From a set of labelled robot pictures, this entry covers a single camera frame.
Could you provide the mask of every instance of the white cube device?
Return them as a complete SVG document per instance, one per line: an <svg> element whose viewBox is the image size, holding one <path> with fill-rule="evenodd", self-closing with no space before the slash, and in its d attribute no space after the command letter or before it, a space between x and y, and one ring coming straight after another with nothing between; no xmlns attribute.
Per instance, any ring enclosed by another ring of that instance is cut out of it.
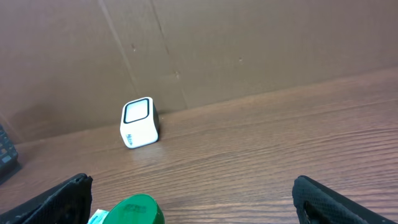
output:
<svg viewBox="0 0 398 224"><path fill-rule="evenodd" d="M130 149L158 140L159 116L151 97L134 100L123 106L120 134Z"/></svg>

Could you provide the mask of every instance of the device screen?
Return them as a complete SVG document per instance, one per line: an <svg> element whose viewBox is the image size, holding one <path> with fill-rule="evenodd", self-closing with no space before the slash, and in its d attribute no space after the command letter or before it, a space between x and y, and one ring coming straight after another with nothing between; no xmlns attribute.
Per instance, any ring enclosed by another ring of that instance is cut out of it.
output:
<svg viewBox="0 0 398 224"><path fill-rule="evenodd" d="M142 99L132 102L126 106L124 112L124 122L131 123L140 119L144 119L149 114L149 100Z"/></svg>

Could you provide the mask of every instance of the wooden table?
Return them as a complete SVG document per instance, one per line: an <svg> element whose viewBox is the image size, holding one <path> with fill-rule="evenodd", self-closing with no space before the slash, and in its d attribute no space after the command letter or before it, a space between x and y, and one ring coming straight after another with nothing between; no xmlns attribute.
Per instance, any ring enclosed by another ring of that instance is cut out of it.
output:
<svg viewBox="0 0 398 224"><path fill-rule="evenodd" d="M17 146L0 213L84 172L91 212L152 195L169 223L298 223L299 175L398 222L398 68L160 116L129 150L119 126Z"/></svg>

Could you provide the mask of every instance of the cardboard panel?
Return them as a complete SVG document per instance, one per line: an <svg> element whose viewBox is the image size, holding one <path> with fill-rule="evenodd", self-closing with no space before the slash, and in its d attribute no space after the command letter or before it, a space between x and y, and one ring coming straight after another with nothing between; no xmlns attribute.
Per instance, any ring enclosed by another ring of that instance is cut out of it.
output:
<svg viewBox="0 0 398 224"><path fill-rule="evenodd" d="M398 63L394 0L154 6L190 108Z"/></svg>
<svg viewBox="0 0 398 224"><path fill-rule="evenodd" d="M131 66L141 96L151 96L162 112L186 108L178 70L162 38L150 0L99 0Z"/></svg>
<svg viewBox="0 0 398 224"><path fill-rule="evenodd" d="M0 3L0 105L25 141L119 122L138 95L97 1Z"/></svg>

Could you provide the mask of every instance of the green cap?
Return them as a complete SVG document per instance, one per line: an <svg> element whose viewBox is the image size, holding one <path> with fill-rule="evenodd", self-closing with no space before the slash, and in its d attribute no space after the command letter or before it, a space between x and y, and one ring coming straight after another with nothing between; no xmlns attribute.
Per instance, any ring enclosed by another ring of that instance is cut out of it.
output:
<svg viewBox="0 0 398 224"><path fill-rule="evenodd" d="M133 195L117 204L103 224L164 224L164 216L155 199L146 194Z"/></svg>

